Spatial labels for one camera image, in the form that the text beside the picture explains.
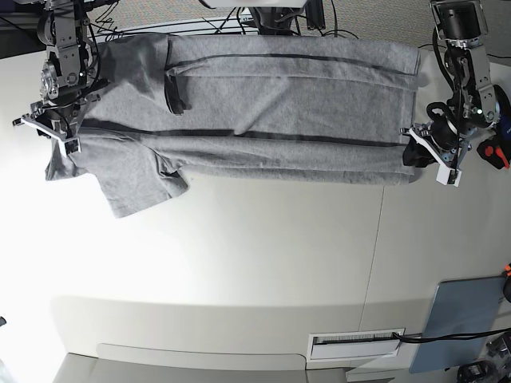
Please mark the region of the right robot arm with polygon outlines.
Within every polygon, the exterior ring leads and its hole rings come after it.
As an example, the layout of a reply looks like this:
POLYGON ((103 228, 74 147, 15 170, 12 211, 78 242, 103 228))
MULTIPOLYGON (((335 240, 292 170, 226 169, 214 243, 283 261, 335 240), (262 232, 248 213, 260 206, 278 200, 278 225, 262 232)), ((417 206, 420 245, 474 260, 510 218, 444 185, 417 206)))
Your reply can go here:
POLYGON ((81 151, 78 136, 85 114, 109 82, 100 78, 101 55, 88 12, 107 1, 46 1, 38 38, 46 45, 41 100, 12 122, 54 141, 62 156, 81 151))

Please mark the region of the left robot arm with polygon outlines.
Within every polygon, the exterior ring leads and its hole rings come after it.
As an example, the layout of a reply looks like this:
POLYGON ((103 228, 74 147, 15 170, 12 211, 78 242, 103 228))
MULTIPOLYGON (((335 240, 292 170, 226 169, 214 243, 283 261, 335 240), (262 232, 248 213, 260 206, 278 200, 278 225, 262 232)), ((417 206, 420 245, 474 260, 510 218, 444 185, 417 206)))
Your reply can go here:
POLYGON ((427 105, 427 123, 402 129, 401 134, 410 139, 402 161, 416 168, 437 163, 436 180, 458 186, 460 165, 472 148, 472 135, 497 129, 504 101, 491 80, 481 41, 488 32, 481 2, 432 1, 430 8, 435 21, 434 56, 452 97, 427 105))

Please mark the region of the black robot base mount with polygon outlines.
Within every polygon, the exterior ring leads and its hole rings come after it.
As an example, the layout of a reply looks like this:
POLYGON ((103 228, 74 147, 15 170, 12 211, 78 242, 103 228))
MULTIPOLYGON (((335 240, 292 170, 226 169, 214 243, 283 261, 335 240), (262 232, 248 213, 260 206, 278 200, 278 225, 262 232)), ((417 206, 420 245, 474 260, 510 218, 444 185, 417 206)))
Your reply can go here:
POLYGON ((298 16, 302 16, 305 7, 249 7, 249 14, 252 17, 247 22, 240 22, 242 32, 246 27, 257 29, 259 35, 266 36, 292 36, 299 35, 292 29, 291 24, 298 16))

